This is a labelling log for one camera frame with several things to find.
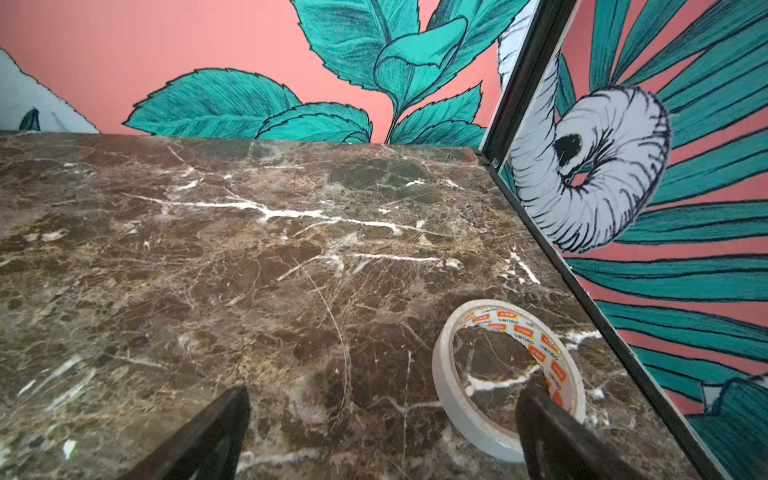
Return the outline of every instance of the roll of tape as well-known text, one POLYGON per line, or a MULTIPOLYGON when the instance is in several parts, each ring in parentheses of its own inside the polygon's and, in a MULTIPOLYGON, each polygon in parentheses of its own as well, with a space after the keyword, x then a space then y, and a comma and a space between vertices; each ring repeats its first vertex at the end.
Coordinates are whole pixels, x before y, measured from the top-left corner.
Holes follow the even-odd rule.
POLYGON ((584 383, 560 339, 519 306, 498 300, 473 300, 454 310, 445 323, 432 351, 432 379, 451 423, 474 446, 508 462, 525 460, 520 437, 485 416, 458 379, 453 336, 470 326, 505 332, 525 346, 544 370, 550 397, 579 422, 584 421, 584 383))

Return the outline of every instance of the curled white elephant trunk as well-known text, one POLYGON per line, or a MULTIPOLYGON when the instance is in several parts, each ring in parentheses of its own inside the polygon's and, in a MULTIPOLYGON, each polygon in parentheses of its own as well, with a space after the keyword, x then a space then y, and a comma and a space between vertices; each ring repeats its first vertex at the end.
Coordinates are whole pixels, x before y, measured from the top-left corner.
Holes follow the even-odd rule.
POLYGON ((584 253, 626 230, 656 190, 670 150, 669 115, 639 87, 589 94, 555 124, 558 56, 549 66, 509 158, 518 197, 562 250, 584 253), (591 166, 584 180, 570 179, 591 166))

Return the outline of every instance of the tabletop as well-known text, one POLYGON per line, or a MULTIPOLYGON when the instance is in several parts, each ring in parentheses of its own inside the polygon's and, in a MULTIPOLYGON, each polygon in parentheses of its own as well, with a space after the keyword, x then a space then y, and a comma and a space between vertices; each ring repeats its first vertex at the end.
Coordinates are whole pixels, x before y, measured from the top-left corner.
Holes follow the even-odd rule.
MULTIPOLYGON (((241 478, 527 478, 432 383, 481 298, 561 337, 621 458, 697 478, 469 149, 0 133, 0 472, 114 478, 243 384, 241 478)), ((502 422, 532 358, 462 340, 502 422)))

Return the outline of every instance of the marble table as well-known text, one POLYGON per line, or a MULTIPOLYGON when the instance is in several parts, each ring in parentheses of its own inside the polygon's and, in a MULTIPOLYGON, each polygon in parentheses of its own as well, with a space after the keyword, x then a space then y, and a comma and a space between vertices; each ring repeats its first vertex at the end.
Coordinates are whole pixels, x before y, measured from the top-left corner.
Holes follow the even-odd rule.
MULTIPOLYGON (((622 458, 697 478, 469 149, 0 133, 0 476, 114 478, 242 383, 241 478, 527 478, 432 384, 479 298, 561 336, 622 458)), ((506 426, 516 348, 456 345, 506 426)))

